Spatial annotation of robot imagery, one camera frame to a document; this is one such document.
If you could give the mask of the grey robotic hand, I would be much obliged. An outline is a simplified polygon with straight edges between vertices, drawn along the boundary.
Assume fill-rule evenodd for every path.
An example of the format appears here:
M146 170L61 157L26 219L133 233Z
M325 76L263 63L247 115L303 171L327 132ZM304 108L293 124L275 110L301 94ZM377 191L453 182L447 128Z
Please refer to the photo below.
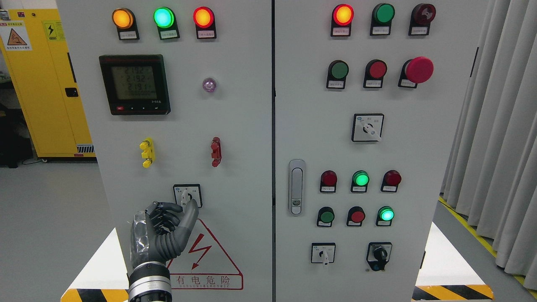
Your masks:
M185 206L154 201L133 218L130 261L133 268L146 262L165 263L182 254L199 209L195 199Z

